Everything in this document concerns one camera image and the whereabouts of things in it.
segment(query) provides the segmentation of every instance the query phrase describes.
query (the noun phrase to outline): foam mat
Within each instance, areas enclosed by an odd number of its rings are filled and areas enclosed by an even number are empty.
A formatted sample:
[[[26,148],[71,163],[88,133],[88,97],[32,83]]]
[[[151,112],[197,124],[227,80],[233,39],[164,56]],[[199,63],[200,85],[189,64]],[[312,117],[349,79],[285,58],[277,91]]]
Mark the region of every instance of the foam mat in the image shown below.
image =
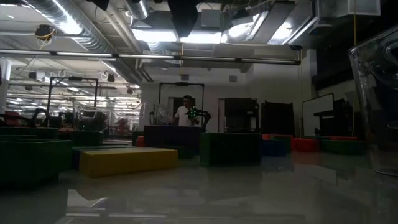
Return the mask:
[[[134,148],[89,151],[80,154],[80,173],[87,177],[128,174],[167,169],[178,164],[178,151],[171,149]]]

